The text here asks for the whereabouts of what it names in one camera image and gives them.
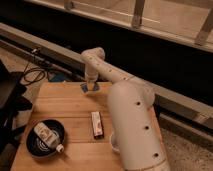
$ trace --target black cable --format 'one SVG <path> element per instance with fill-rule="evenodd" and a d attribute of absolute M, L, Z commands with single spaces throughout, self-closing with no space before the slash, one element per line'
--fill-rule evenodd
<path fill-rule="evenodd" d="M 33 53 L 33 51 L 31 52 L 31 54 L 33 55 L 33 62 L 35 64 L 37 64 L 38 67 L 27 69 L 31 63 L 30 59 L 28 60 L 28 63 L 23 71 L 23 77 L 22 77 L 24 79 L 24 81 L 27 83 L 23 84 L 23 85 L 29 86 L 31 84 L 34 84 L 36 82 L 43 80 L 44 78 L 47 78 L 47 80 L 50 81 L 50 74 L 62 73 L 63 75 L 65 75 L 69 78 L 73 77 L 72 73 L 70 75 L 63 70 L 53 68 L 52 65 L 49 62 L 47 62 L 45 59 L 42 61 L 40 61 L 40 60 L 36 61 L 36 54 L 38 54 L 38 52 L 36 51 L 36 53 Z M 32 74 L 35 72 L 37 72 L 38 74 L 34 77 L 33 80 L 29 80 L 27 78 L 27 77 L 29 77 L 29 74 Z"/>

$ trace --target wooden surface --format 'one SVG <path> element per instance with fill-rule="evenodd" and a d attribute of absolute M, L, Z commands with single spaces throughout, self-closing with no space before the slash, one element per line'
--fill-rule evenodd
<path fill-rule="evenodd" d="M 110 83 L 100 83 L 100 91 L 84 94 L 80 83 L 44 83 L 22 137 L 12 171 L 123 170 L 119 155 L 111 150 L 108 143 L 113 129 L 106 106 L 110 86 Z M 90 115 L 92 111 L 101 112 L 105 133 L 102 140 L 93 138 Z M 153 108 L 149 111 L 161 139 Z M 56 119 L 64 125 L 65 151 L 45 159 L 33 158 L 27 151 L 26 137 L 36 122 L 48 118 Z"/>

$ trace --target black object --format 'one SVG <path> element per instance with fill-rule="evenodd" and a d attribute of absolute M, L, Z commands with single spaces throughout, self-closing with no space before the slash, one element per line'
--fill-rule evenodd
<path fill-rule="evenodd" d="M 64 141 L 65 131 L 63 125 L 56 121 L 56 120 L 44 120 L 42 121 L 49 129 L 51 129 L 56 135 L 59 136 L 60 142 L 62 143 Z M 42 142 L 42 140 L 35 134 L 34 127 L 30 131 L 30 133 L 27 136 L 27 149 L 28 151 L 36 157 L 45 157 L 50 154 L 53 154 L 56 152 L 55 149 L 50 149 L 45 145 L 45 143 Z"/>
<path fill-rule="evenodd" d="M 15 137 L 24 131 L 25 126 L 12 130 L 13 118 L 19 111 L 32 108 L 31 102 L 22 96 L 27 90 L 20 84 L 22 75 L 22 72 L 10 73 L 0 60 L 0 154 L 8 143 L 18 147 Z"/>

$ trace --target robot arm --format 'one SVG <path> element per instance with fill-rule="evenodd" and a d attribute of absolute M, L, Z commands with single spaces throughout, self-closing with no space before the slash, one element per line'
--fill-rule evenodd
<path fill-rule="evenodd" d="M 104 62 L 104 57 L 101 48 L 82 53 L 87 82 L 95 82 L 99 73 L 113 83 L 108 108 L 125 170 L 169 171 L 147 110 L 154 103 L 153 90 L 140 78 Z"/>

